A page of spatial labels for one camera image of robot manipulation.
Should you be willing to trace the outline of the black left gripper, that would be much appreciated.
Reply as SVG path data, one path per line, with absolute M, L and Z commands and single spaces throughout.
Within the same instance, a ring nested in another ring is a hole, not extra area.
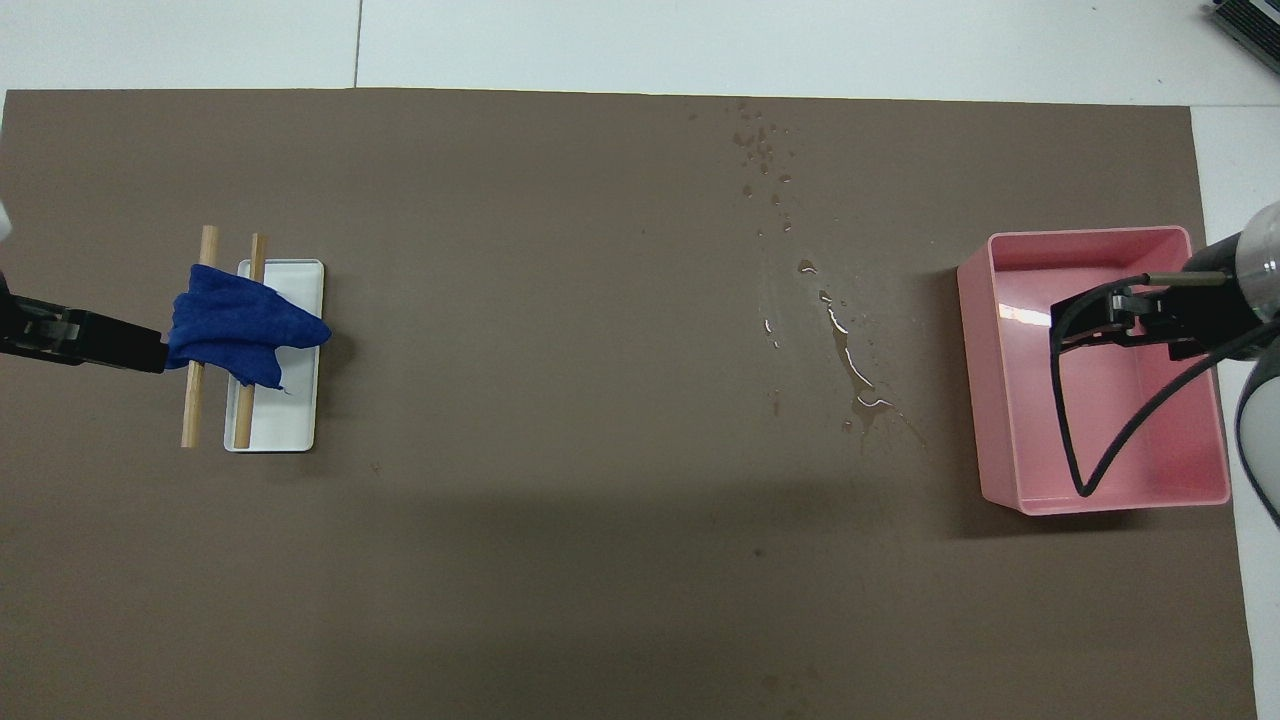
M 47 333 L 46 322 L 56 315 L 32 309 L 10 291 L 1 273 L 1 352 L 61 365 L 92 363 L 122 370 L 163 373 L 166 368 L 168 345 L 159 331 L 136 325 L 113 316 L 84 314 L 78 324 L 79 357 L 58 351 Z

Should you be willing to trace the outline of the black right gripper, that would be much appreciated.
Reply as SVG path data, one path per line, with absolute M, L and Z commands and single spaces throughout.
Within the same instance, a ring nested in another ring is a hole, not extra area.
M 1170 286 L 1152 292 L 1135 292 L 1130 286 L 1106 290 L 1100 299 L 1101 319 L 1053 320 L 1059 351 L 1066 354 L 1110 345 L 1126 347 L 1140 323 L 1137 337 L 1140 345 L 1167 345 L 1169 357 L 1181 361 L 1206 355 L 1260 327 L 1261 320 L 1236 281 L 1239 240 L 1233 234 L 1212 243 L 1183 266 L 1184 272 L 1221 272 L 1228 277 L 1225 283 Z

